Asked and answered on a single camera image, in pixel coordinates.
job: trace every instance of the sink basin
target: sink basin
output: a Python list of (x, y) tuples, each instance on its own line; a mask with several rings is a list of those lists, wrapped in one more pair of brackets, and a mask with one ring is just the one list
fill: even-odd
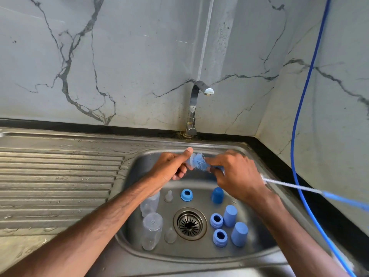
[[(200, 151), (205, 156), (214, 156), (217, 153), (207, 153)], [(136, 158), (127, 175), (124, 189), (138, 181), (144, 176), (159, 158), (160, 152), (148, 153)], [(235, 257), (245, 257), (259, 253), (277, 246), (272, 235), (261, 222), (255, 212), (242, 202), (234, 199), (225, 193), (222, 204), (214, 204), (211, 193), (217, 187), (216, 178), (213, 174), (199, 170), (187, 172), (178, 181), (168, 182), (160, 191), (160, 200), (157, 209), (163, 217), (163, 232), (161, 239), (154, 250), (148, 252), (142, 248), (142, 215), (138, 207), (121, 229), (127, 245), (145, 254), (155, 255), (156, 258), (171, 257), (183, 259), (226, 259)], [(190, 189), (193, 192), (193, 199), (189, 202), (183, 201), (180, 197), (182, 190)], [(171, 190), (173, 201), (167, 203), (164, 196)], [(222, 229), (228, 235), (226, 247), (216, 247), (213, 243), (213, 233), (215, 229), (210, 225), (210, 217), (214, 213), (224, 214), (227, 205), (234, 205), (237, 208), (237, 221), (246, 223), (249, 233), (244, 247), (237, 247), (230, 241), (233, 228), (223, 226)], [(164, 240), (164, 233), (168, 228), (176, 229), (178, 236), (173, 244), (168, 244)]]

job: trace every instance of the faucet base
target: faucet base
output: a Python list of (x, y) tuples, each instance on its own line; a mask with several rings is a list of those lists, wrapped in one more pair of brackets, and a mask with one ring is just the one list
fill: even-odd
[(188, 135), (186, 132), (182, 132), (182, 136), (184, 139), (192, 139), (194, 137), (194, 135)]

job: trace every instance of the hand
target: hand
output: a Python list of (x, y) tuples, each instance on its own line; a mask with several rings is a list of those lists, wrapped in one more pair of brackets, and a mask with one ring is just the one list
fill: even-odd
[(187, 169), (193, 169), (185, 163), (192, 153), (193, 149), (188, 147), (182, 154), (163, 152), (160, 155), (146, 176), (155, 179), (157, 189), (153, 194), (157, 193), (170, 179), (179, 180), (186, 174)]
[(210, 172), (217, 177), (218, 185), (234, 198), (244, 201), (251, 207), (258, 199), (271, 194), (265, 186), (255, 163), (233, 150), (228, 150), (214, 158), (205, 158), (210, 165), (223, 166), (225, 175), (220, 169), (211, 167)]

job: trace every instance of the marble vein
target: marble vein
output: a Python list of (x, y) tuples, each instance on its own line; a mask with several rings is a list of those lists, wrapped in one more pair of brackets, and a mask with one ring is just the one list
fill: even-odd
[(175, 87), (175, 88), (172, 88), (171, 90), (169, 90), (169, 91), (167, 91), (166, 93), (163, 93), (163, 94), (161, 94), (161, 95), (157, 95), (157, 94), (155, 94), (154, 92), (152, 92), (154, 95), (155, 95), (155, 98), (159, 98), (159, 97), (162, 97), (162, 96), (164, 96), (164, 95), (166, 95), (166, 94), (168, 94), (168, 93), (170, 93), (170, 92), (172, 92), (173, 90), (176, 90), (176, 89), (178, 89), (178, 88), (180, 88), (181, 86), (183, 86), (183, 85), (185, 85), (186, 83), (195, 83), (195, 80), (194, 79), (188, 79), (187, 81), (185, 81), (184, 83), (182, 83), (182, 84), (180, 84), (180, 85), (178, 85), (177, 87)]
[[(53, 41), (55, 42), (55, 44), (58, 48), (59, 54), (61, 55), (61, 58), (62, 58), (61, 70), (59, 71), (58, 74), (56, 74), (56, 76), (53, 80), (53, 83), (51, 85), (36, 84), (35, 85), (36, 91), (37, 91), (37, 87), (41, 86), (41, 85), (46, 86), (48, 88), (53, 88), (55, 86), (55, 81), (57, 79), (61, 79), (62, 84), (63, 84), (62, 92), (64, 93), (64, 95), (65, 95), (65, 97), (66, 97), (66, 99), (69, 103), (74, 105), (77, 108), (77, 110), (79, 110), (81, 113), (83, 113), (83, 114), (85, 114), (85, 115), (87, 115), (87, 116), (89, 116), (89, 117), (91, 117), (91, 118), (93, 118), (97, 121), (101, 121), (104, 125), (109, 125), (111, 119), (116, 115), (116, 102), (114, 101), (114, 99), (108, 93), (101, 92), (99, 90), (99, 87), (98, 87), (98, 84), (97, 84), (97, 72), (96, 72), (95, 62), (94, 62), (95, 53), (94, 53), (94, 50), (93, 50), (93, 28), (94, 28), (95, 22), (97, 20), (97, 16), (99, 14), (101, 6), (104, 3), (104, 0), (93, 0), (94, 12), (91, 15), (91, 18), (89, 19), (87, 24), (85, 25), (85, 27), (80, 32), (76, 33), (75, 35), (71, 35), (68, 30), (64, 30), (63, 32), (61, 32), (59, 34), (59, 36), (62, 36), (64, 34), (67, 35), (71, 39), (71, 43), (69, 43), (69, 44), (65, 44), (63, 42), (61, 42), (60, 44), (58, 43), (57, 38), (55, 37), (52, 29), (50, 28), (50, 25), (49, 25), (49, 22), (47, 20), (46, 14), (45, 14), (44, 10), (41, 8), (41, 3), (38, 2), (38, 1), (35, 1), (35, 0), (30, 0), (30, 1), (42, 12), (42, 14), (44, 16), (44, 20), (45, 20), (46, 25), (48, 27), (48, 30), (50, 32), (50, 35), (53, 38)], [(79, 104), (77, 101), (74, 101), (69, 95), (69, 88), (68, 88), (68, 81), (67, 81), (67, 76), (68, 76), (68, 74), (71, 70), (71, 64), (72, 64), (72, 59), (74, 57), (74, 52), (77, 49), (77, 47), (79, 46), (79, 44), (81, 42), (81, 39), (83, 37), (85, 37), (86, 34), (88, 34), (89, 32), (91, 32), (91, 49), (92, 49), (92, 57), (93, 57), (92, 64), (93, 64), (94, 73), (95, 73), (96, 90), (99, 93), (99, 95), (104, 97), (104, 103), (97, 109), (89, 109), (88, 107), (86, 107), (82, 104)], [(110, 102), (112, 102), (113, 105), (114, 105), (114, 113), (109, 115), (109, 116), (104, 114), (102, 112), (102, 109), (101, 109), (106, 104), (107, 99), (110, 100)]]
[(272, 87), (267, 93), (265, 93), (263, 96), (261, 96), (260, 98), (258, 98), (250, 107), (248, 107), (248, 108), (244, 108), (240, 113), (238, 113), (237, 114), (237, 116), (236, 116), (236, 118), (234, 119), (234, 121), (227, 127), (227, 129), (224, 131), (224, 134), (228, 131), (228, 129), (229, 128), (231, 128), (231, 126), (236, 122), (236, 120), (238, 119), (238, 117), (244, 112), (244, 111), (248, 111), (248, 112), (250, 112), (251, 111), (251, 109), (252, 109), (252, 107), (257, 103), (257, 102), (259, 102), (259, 100), (261, 99), (261, 98), (263, 98), (264, 96), (266, 96), (266, 95), (268, 95), (271, 91), (272, 91), (272, 89), (273, 89), (274, 87)]
[[(220, 80), (217, 80), (216, 82), (214, 82), (214, 83), (212, 83), (210, 86), (213, 86), (213, 85), (215, 85), (215, 84), (217, 84), (217, 83), (220, 83), (220, 82), (222, 82), (222, 81), (224, 81), (224, 80), (226, 80), (226, 79), (229, 79), (229, 78), (231, 78), (231, 77), (237, 77), (237, 78), (239, 78), (239, 79), (251, 79), (251, 78), (262, 78), (262, 79), (264, 79), (264, 80), (267, 80), (267, 81), (272, 81), (272, 80), (274, 80), (274, 79), (276, 79), (276, 78), (278, 78), (278, 76), (279, 75), (276, 75), (276, 76), (274, 76), (274, 77), (266, 77), (266, 76), (262, 76), (262, 75), (256, 75), (256, 76), (246, 76), (246, 75), (238, 75), (238, 74), (228, 74), (228, 75), (225, 75), (223, 78), (221, 78)], [(152, 92), (152, 94), (155, 96), (155, 98), (159, 98), (159, 97), (162, 97), (162, 96), (164, 96), (164, 95), (166, 95), (166, 94), (168, 94), (168, 93), (170, 93), (170, 92), (172, 92), (172, 91), (174, 91), (174, 90), (176, 90), (176, 89), (178, 89), (178, 88), (180, 88), (181, 86), (183, 86), (183, 85), (185, 85), (186, 83), (195, 83), (196, 81), (194, 80), (194, 79), (188, 79), (188, 80), (186, 80), (184, 83), (182, 83), (182, 84), (180, 84), (180, 85), (178, 85), (177, 87), (175, 87), (175, 88), (172, 88), (171, 90), (169, 90), (169, 91), (167, 91), (167, 92), (165, 92), (165, 93), (163, 93), (163, 94), (160, 94), (160, 95), (157, 95), (156, 93), (154, 93), (154, 92)]]
[(214, 84), (217, 84), (217, 83), (220, 83), (226, 79), (229, 79), (231, 77), (237, 77), (239, 79), (251, 79), (251, 78), (263, 78), (267, 81), (272, 81), (276, 78), (278, 78), (279, 75), (276, 75), (274, 77), (265, 77), (265, 76), (262, 76), (262, 75), (256, 75), (256, 76), (245, 76), (245, 75), (238, 75), (238, 74), (229, 74), (229, 75), (225, 75), (223, 78), (221, 78), (220, 80), (217, 80), (216, 82), (212, 83), (210, 86), (213, 86)]
[(320, 23), (321, 23), (321, 20), (318, 23), (315, 23), (312, 27), (310, 27), (310, 29), (306, 31), (305, 34), (292, 46), (291, 50), (287, 53), (287, 55), (289, 55), (290, 52), (293, 51), (293, 49), (302, 41), (302, 39), (304, 39), (306, 35), (309, 34), (309, 32), (313, 30)]
[[(297, 64), (299, 64), (299, 65), (303, 66), (304, 68), (310, 68), (310, 64), (305, 63), (302, 59), (295, 59), (295, 58), (292, 58), (291, 60), (289, 60), (287, 63), (285, 63), (285, 64), (283, 65), (283, 67), (284, 67), (284, 66), (286, 66), (286, 65), (289, 65), (289, 64), (294, 64), (294, 63), (297, 63)], [(353, 93), (352, 91), (348, 90), (348, 89), (344, 86), (344, 84), (343, 84), (342, 80), (335, 78), (335, 77), (334, 77), (334, 76), (332, 76), (331, 74), (327, 74), (327, 73), (323, 72), (322, 70), (320, 70), (320, 68), (319, 68), (319, 67), (313, 67), (313, 69), (314, 69), (314, 70), (316, 70), (319, 74), (321, 74), (321, 76), (322, 76), (322, 77), (324, 77), (324, 78), (326, 78), (326, 79), (329, 79), (329, 80), (331, 80), (331, 81), (336, 82), (336, 83), (339, 85), (339, 87), (340, 87), (340, 88), (341, 88), (345, 93), (347, 93), (349, 96), (356, 97), (356, 98), (357, 98), (357, 100), (358, 100), (360, 103), (362, 103), (362, 104), (364, 104), (364, 105), (366, 106), (366, 108), (367, 108), (367, 116), (369, 117), (369, 100), (368, 100), (367, 98), (365, 98), (365, 97), (364, 97), (364, 96), (362, 96), (361, 94), (356, 94), (356, 93)]]
[(32, 90), (29, 90), (28, 88), (24, 88), (23, 86), (21, 86), (21, 85), (19, 85), (19, 84), (17, 84), (17, 83), (14, 83), (16, 86), (19, 86), (20, 88), (23, 88), (23, 89), (25, 89), (25, 90), (27, 90), (28, 92), (30, 92), (30, 93), (38, 93), (38, 91), (36, 90), (36, 91), (32, 91)]
[(287, 145), (285, 145), (285, 146), (283, 147), (283, 149), (282, 149), (282, 150), (281, 150), (277, 155), (281, 155), (281, 154), (283, 153), (283, 151), (288, 147), (288, 145), (289, 145), (289, 144), (291, 144), (291, 142), (292, 142), (292, 139), (290, 139), (290, 140), (288, 141)]
[(272, 4), (271, 0), (268, 0), (268, 2), (271, 4), (271, 6), (272, 6), (272, 8), (273, 8), (274, 10), (276, 10), (276, 11), (283, 11), (283, 12), (284, 12), (284, 24), (283, 24), (282, 32), (280, 33), (279, 37), (275, 40), (274, 45), (272, 46), (272, 49), (270, 50), (270, 52), (269, 52), (268, 56), (264, 59), (264, 62), (263, 62), (263, 67), (264, 67), (264, 71), (265, 71), (265, 72), (264, 72), (264, 74), (266, 74), (266, 73), (268, 73), (268, 72), (270, 71), (270, 69), (268, 69), (268, 70), (266, 69), (265, 64), (266, 64), (266, 62), (269, 60), (269, 57), (270, 57), (270, 55), (272, 54), (272, 52), (273, 52), (273, 50), (274, 50), (274, 48), (275, 48), (275, 46), (276, 46), (277, 42), (281, 39), (281, 37), (282, 37), (283, 33), (285, 32), (285, 30), (286, 30), (286, 25), (287, 25), (287, 13), (286, 13), (286, 10), (284, 9), (284, 4), (281, 4), (281, 5), (277, 8), (277, 7), (275, 7), (275, 6)]

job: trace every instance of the stainless steel sink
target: stainless steel sink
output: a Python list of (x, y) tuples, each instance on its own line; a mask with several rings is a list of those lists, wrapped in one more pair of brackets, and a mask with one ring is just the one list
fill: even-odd
[[(138, 181), (144, 176), (158, 159), (160, 153), (148, 153), (139, 156), (133, 163), (127, 176), (124, 189)], [(159, 256), (170, 256), (181, 259), (213, 259), (213, 258), (236, 258), (246, 257), (250, 254), (258, 253), (276, 247), (277, 244), (273, 237), (255, 214), (255, 212), (242, 202), (225, 194), (222, 204), (214, 204), (211, 199), (213, 189), (217, 187), (215, 177), (199, 170), (193, 170), (179, 181), (170, 181), (160, 192), (159, 206), (157, 213), (163, 217), (163, 234), (158, 245), (153, 251), (147, 252), (142, 248), (141, 231), (142, 216), (140, 209), (137, 208), (122, 227), (122, 234), (129, 247), (136, 251)], [(183, 201), (180, 194), (183, 189), (190, 189), (193, 192), (193, 199), (189, 202)], [(171, 190), (173, 201), (164, 201), (164, 195)], [(234, 205), (237, 210), (237, 221), (244, 222), (249, 228), (247, 243), (245, 247), (236, 247), (230, 239), (224, 248), (216, 247), (213, 243), (214, 228), (210, 226), (209, 220), (213, 213), (224, 214), (225, 207), (229, 204)], [(186, 214), (186, 218), (196, 221), (198, 228), (191, 231), (191, 225), (186, 226), (180, 219), (181, 214)], [(176, 242), (168, 244), (163, 236), (168, 228), (173, 227), (178, 232)], [(232, 228), (223, 227), (230, 238)]]
[[(0, 213), (4, 215), (0, 219), (0, 253), (5, 253), (0, 254), (0, 271), (127, 189), (149, 171), (161, 152), (179, 153), (188, 146), (209, 156), (234, 149), (253, 159), (259, 172), (274, 178), (245, 143), (0, 128), (3, 160)], [(142, 217), (137, 209), (86, 276), (294, 276), (254, 212), (229, 195), (222, 205), (214, 205), (210, 200), (214, 187), (216, 183), (211, 174), (191, 171), (180, 181), (170, 181), (160, 196), (158, 213), (164, 219), (164, 232), (175, 225), (183, 211), (189, 210), (183, 208), (191, 208), (195, 211), (188, 215), (198, 216), (203, 222), (204, 235), (200, 239), (190, 241), (178, 236), (176, 242), (167, 244), (163, 233), (153, 251), (144, 251), (140, 235)], [(280, 186), (269, 187), (302, 227), (328, 251), (294, 196)], [(193, 191), (192, 201), (180, 199), (184, 188)], [(168, 190), (173, 191), (172, 203), (163, 200)], [(214, 229), (209, 225), (210, 215), (222, 214), (227, 204), (236, 206), (237, 220), (249, 227), (243, 248), (235, 247), (230, 241), (226, 247), (217, 248), (211, 241)], [(223, 229), (230, 234), (231, 229)]]

